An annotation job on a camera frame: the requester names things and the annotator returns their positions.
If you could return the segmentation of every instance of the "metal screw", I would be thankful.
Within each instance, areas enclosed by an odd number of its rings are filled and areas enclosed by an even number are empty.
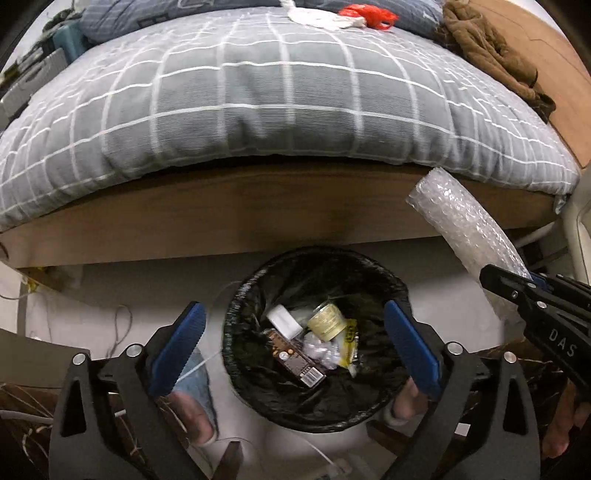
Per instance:
[[[517,357],[513,352],[505,352],[503,355],[505,360],[507,360],[510,364],[514,364],[517,361]]]
[[[74,358],[72,359],[72,363],[74,365],[82,365],[85,361],[86,355],[83,353],[77,353],[76,355],[74,355]]]
[[[461,355],[464,352],[464,347],[457,342],[451,342],[447,346],[447,351],[452,355]]]
[[[130,345],[129,347],[127,347],[127,350],[125,351],[127,356],[130,356],[132,358],[135,356],[138,356],[141,352],[142,352],[142,346],[138,345],[137,343],[134,345]]]

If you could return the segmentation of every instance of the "barcode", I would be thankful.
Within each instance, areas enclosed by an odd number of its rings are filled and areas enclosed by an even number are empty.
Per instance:
[[[302,382],[306,384],[307,387],[313,387],[316,385],[320,380],[324,378],[324,375],[320,373],[314,367],[310,368],[309,372],[306,373],[301,377]]]

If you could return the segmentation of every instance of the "trash can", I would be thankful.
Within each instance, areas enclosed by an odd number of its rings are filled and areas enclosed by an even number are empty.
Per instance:
[[[327,300],[357,320],[357,374],[326,371],[309,388],[273,358],[266,313],[278,304],[292,311]],[[406,285],[357,252],[308,247],[273,258],[244,281],[226,314],[223,361],[235,391],[266,419],[301,432],[339,432],[370,418],[408,378],[384,329],[388,300],[411,311]]]

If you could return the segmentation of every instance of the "white grid pattern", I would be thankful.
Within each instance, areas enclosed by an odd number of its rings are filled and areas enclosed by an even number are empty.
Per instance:
[[[0,139],[0,229],[167,166],[273,153],[443,166],[554,194],[580,174],[519,97],[432,42],[237,9],[95,47],[41,89]]]
[[[433,38],[443,20],[444,0],[374,0],[376,7],[396,12],[397,27],[424,38]],[[85,9],[80,28],[88,38],[102,43],[139,29],[148,18],[178,18],[186,15],[247,7],[276,7],[277,0],[206,0],[181,5],[178,0],[93,0]],[[296,0],[298,7],[338,12],[349,0]]]

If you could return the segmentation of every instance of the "pillow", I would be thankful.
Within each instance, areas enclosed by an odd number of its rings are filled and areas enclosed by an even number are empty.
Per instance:
[[[296,1],[303,7],[304,0]],[[279,0],[94,0],[80,20],[82,33],[96,43],[188,15],[247,7],[278,7]]]
[[[434,38],[443,21],[444,0],[375,0],[372,5],[399,16],[395,26]],[[355,0],[297,0],[298,7],[338,12]],[[94,0],[80,20],[82,33],[96,43],[187,15],[247,7],[278,7],[279,0]]]
[[[385,8],[398,15],[394,24],[421,37],[434,40],[437,26],[443,23],[443,4],[446,0],[367,0],[376,7]],[[307,8],[320,8],[338,12],[355,3],[351,0],[304,0]]]

